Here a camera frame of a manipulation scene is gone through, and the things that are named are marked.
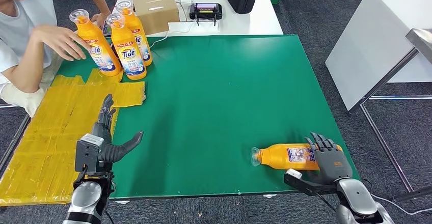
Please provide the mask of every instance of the lying bottle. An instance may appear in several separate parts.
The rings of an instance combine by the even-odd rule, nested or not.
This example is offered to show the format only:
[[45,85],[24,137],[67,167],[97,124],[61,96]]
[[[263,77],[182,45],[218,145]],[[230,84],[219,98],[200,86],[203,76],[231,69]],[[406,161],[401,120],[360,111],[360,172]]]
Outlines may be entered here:
[[309,144],[275,144],[266,149],[253,147],[251,161],[253,166],[266,164],[280,170],[319,170]]

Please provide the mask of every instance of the bottle label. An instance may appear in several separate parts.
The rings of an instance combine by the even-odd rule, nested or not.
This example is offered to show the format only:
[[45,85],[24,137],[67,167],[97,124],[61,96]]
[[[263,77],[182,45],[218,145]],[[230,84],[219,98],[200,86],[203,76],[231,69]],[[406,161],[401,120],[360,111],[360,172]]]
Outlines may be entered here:
[[137,33],[139,31],[140,29],[136,29],[134,31],[135,40],[138,44],[138,48],[140,49],[141,57],[143,58],[144,61],[147,61],[150,59],[150,53],[147,48],[147,43],[144,42],[144,37]]
[[113,71],[116,69],[108,53],[103,52],[103,48],[96,43],[89,43],[91,50],[90,56],[101,71]]
[[291,162],[315,161],[315,156],[309,148],[288,148],[288,160]]
[[139,51],[133,46],[121,47],[118,53],[126,74],[139,75],[146,70]]

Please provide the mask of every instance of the robotic thumb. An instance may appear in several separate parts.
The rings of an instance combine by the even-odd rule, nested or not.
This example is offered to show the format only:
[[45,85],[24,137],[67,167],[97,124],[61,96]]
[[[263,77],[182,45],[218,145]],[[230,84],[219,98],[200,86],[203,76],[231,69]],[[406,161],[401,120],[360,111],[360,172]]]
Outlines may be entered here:
[[133,136],[131,140],[125,142],[122,145],[106,145],[100,151],[99,160],[112,163],[121,160],[127,153],[129,153],[141,142],[142,137],[143,132],[139,131]]

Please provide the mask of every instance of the metal table leg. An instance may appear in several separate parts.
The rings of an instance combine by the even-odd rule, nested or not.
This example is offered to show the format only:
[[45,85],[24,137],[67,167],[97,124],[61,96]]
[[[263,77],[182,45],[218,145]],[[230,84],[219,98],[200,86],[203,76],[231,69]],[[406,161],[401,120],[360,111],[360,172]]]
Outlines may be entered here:
[[369,112],[367,111],[364,104],[360,104],[360,108],[362,109],[364,115],[366,116],[367,121],[369,122],[370,126],[373,129],[373,132],[375,132],[376,137],[378,137],[378,141],[380,141],[381,146],[383,146],[384,151],[386,152],[387,156],[389,157],[390,161],[392,162],[392,165],[397,171],[397,174],[399,175],[399,178],[402,180],[403,185],[408,190],[408,192],[412,192],[413,187],[411,186],[410,182],[408,181],[407,177],[405,176],[405,173],[403,173],[402,168],[400,167],[399,163],[397,162],[396,158],[393,155],[393,152],[390,150],[390,147],[386,143],[386,141],[383,138],[383,135],[381,135],[380,130],[376,126],[375,122],[372,119],[372,116],[370,116]]
[[386,74],[384,75],[381,80],[379,80],[376,85],[373,86],[369,90],[369,92],[366,93],[366,95],[360,99],[350,110],[349,112],[352,113],[355,110],[358,109],[358,107],[366,102],[370,97],[372,97],[381,87],[383,87],[397,72],[399,72],[410,60],[412,60],[419,51],[413,47],[411,50],[405,54],[405,56]]
[[13,107],[18,107],[15,104],[11,104],[11,103],[2,103],[0,104],[0,108],[13,108]]
[[6,149],[6,153],[3,155],[2,159],[0,160],[0,170],[3,169],[9,156],[12,154],[13,150],[15,149],[15,146],[21,140],[21,137],[24,134],[25,128],[27,127],[27,124],[29,123],[29,121],[30,121],[30,116],[25,115],[24,120],[22,120],[21,125],[19,126],[18,130],[16,131],[14,137],[11,140],[11,143],[9,144],[8,148]]
[[411,48],[411,50],[386,74],[384,77],[378,81],[378,83],[369,91],[366,93],[366,95],[352,108],[349,110],[349,112],[352,112],[353,110],[357,109],[358,107],[361,108],[362,112],[364,113],[367,121],[369,122],[370,126],[372,127],[376,137],[378,138],[378,141],[380,142],[381,146],[383,147],[386,155],[389,157],[392,165],[394,166],[397,174],[399,175],[399,178],[401,179],[404,187],[407,189],[408,193],[404,193],[398,196],[394,197],[395,201],[401,202],[410,200],[413,198],[418,198],[420,196],[424,196],[427,194],[432,193],[432,186],[423,188],[421,190],[414,191],[413,187],[411,186],[410,182],[408,181],[406,175],[404,174],[402,168],[400,167],[399,163],[397,162],[396,158],[393,155],[393,152],[390,150],[390,147],[384,140],[383,135],[381,134],[380,130],[376,126],[375,122],[372,119],[372,116],[369,114],[369,111],[366,109],[364,103],[367,100],[397,100],[397,99],[432,99],[431,95],[416,95],[416,96],[394,96],[394,95],[387,95],[387,96],[374,96],[374,94],[384,85],[386,84],[397,72],[399,72],[410,60],[412,60],[417,54],[419,53],[419,50],[416,47]]
[[418,198],[421,196],[425,196],[425,195],[428,195],[431,193],[432,193],[432,186],[429,186],[429,187],[425,187],[425,188],[422,188],[422,189],[417,190],[417,191],[407,192],[407,193],[395,196],[393,198],[393,200],[396,202],[403,202],[403,201],[415,199],[415,198]]

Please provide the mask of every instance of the human hand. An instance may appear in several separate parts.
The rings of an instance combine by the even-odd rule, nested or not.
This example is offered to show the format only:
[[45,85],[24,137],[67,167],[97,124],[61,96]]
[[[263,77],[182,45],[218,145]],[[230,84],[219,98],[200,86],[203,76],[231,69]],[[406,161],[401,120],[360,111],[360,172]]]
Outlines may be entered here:
[[74,59],[85,59],[83,50],[75,43],[79,43],[85,49],[90,46],[70,29],[53,26],[40,25],[33,29],[32,35],[40,42],[52,48],[60,57],[73,61]]
[[103,23],[105,22],[106,18],[108,17],[109,14],[104,14],[104,13],[100,13],[100,14],[95,14],[92,17],[92,22],[96,22],[96,25],[102,29],[103,28]]

